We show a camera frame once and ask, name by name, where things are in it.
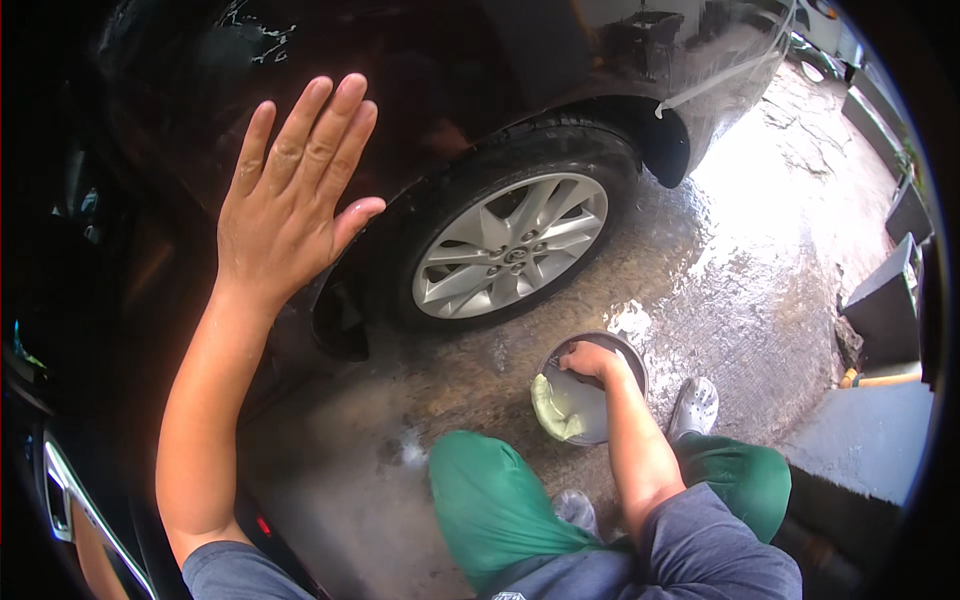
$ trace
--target gray t-shirt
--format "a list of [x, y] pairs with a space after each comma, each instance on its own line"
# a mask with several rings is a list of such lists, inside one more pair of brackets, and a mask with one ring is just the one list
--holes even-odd
[[[236, 541], [197, 548], [183, 564], [196, 600], [311, 598], [262, 552]], [[479, 598], [631, 600], [801, 598], [800, 570], [760, 543], [706, 483], [661, 503], [647, 517], [639, 560], [597, 550], [542, 556], [506, 569]]]

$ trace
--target hand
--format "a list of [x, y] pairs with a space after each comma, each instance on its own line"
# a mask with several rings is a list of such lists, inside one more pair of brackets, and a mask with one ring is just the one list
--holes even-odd
[[626, 361], [593, 342], [571, 342], [569, 354], [560, 357], [560, 370], [572, 369], [581, 375], [592, 375], [604, 383], [608, 377], [630, 370]]
[[373, 131], [376, 104], [363, 100], [366, 78], [347, 75], [313, 127], [332, 88], [328, 77], [307, 85], [266, 162], [276, 107], [257, 107], [220, 211], [214, 289], [266, 316], [274, 317], [386, 207], [364, 198], [333, 216]]

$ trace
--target green sponge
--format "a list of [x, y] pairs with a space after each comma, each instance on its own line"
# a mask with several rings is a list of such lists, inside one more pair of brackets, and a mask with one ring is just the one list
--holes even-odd
[[553, 386], [547, 381], [543, 373], [537, 375], [530, 384], [530, 397], [534, 401], [534, 412], [537, 420], [546, 429], [551, 437], [566, 442], [573, 436], [584, 432], [584, 425], [580, 415], [565, 416], [553, 403]]

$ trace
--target car wheel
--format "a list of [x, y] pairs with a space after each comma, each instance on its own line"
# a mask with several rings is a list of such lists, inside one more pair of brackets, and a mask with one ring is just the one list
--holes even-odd
[[639, 169], [624, 136], [595, 121], [544, 119], [500, 134], [412, 201], [389, 270], [396, 321], [490, 326], [550, 298], [636, 205]]

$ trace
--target center cap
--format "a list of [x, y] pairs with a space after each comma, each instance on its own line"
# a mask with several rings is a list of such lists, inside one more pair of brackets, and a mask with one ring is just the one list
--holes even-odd
[[517, 262], [526, 255], [527, 249], [521, 246], [520, 248], [514, 248], [513, 250], [507, 252], [507, 256], [504, 258], [504, 261], [507, 263]]

